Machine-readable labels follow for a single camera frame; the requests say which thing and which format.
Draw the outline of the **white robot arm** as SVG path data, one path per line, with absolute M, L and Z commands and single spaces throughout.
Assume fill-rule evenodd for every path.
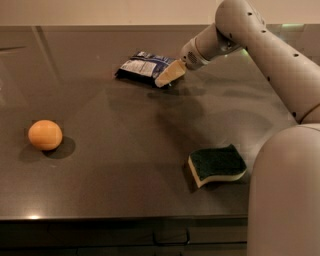
M 268 81 L 272 118 L 250 175 L 247 256 L 320 256 L 320 68 L 272 33 L 249 0 L 222 0 L 215 21 L 185 44 L 178 70 L 243 48 Z

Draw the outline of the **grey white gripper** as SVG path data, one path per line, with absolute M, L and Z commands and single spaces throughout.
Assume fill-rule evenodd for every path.
M 175 60 L 169 64 L 155 79 L 155 85 L 157 87 L 161 88 L 182 77 L 186 72 L 186 67 L 190 70 L 197 70 L 209 63 L 198 51 L 195 38 L 192 38 L 182 47 L 180 59 L 182 61 Z

